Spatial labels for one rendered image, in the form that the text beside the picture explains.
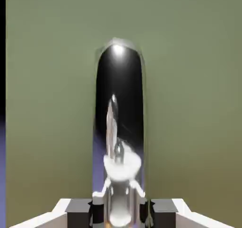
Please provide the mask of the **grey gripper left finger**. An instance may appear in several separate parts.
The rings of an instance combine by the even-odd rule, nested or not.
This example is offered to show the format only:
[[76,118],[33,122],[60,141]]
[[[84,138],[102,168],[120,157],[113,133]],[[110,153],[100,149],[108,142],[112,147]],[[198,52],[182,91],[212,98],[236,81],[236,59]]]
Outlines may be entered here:
[[91,199],[60,199],[52,211],[9,228],[90,228]]

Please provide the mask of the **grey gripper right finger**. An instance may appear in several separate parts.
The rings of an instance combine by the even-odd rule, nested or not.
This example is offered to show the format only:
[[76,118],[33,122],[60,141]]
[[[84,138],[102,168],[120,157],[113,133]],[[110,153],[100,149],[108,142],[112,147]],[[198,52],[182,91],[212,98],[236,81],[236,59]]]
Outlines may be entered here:
[[151,199],[150,228],[234,228],[190,210],[183,199]]

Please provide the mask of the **curved shiny metal handle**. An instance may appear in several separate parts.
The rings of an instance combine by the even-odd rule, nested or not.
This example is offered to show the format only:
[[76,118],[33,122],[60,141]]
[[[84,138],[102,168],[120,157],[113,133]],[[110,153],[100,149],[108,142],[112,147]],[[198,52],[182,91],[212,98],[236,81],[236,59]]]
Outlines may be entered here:
[[149,228],[145,188],[144,60],[129,40],[97,51],[92,159],[93,228]]

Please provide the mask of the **olive green cabinet door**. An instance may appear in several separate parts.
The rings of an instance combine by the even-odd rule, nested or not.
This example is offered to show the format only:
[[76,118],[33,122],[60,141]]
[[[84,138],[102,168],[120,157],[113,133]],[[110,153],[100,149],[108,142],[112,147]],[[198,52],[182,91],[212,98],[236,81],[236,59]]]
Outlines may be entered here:
[[6,225],[91,196],[95,52],[142,51],[147,193],[242,228],[242,0],[6,0]]

